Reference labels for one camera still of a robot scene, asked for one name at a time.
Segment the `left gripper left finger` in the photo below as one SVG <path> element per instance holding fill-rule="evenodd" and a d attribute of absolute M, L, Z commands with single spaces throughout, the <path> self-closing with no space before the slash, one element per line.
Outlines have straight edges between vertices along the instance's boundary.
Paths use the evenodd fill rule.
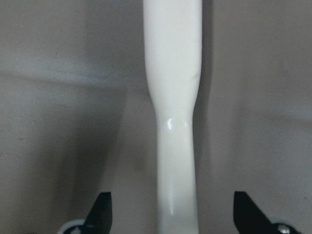
<path fill-rule="evenodd" d="M 85 234 L 109 234 L 113 223 L 111 192 L 100 193 L 84 222 Z"/>

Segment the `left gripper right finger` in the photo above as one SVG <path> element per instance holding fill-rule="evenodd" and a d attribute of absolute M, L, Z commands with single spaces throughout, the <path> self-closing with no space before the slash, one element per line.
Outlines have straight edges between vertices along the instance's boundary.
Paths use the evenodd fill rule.
<path fill-rule="evenodd" d="M 271 222 L 246 192 L 235 191 L 233 218 L 240 234 L 261 234 Z"/>

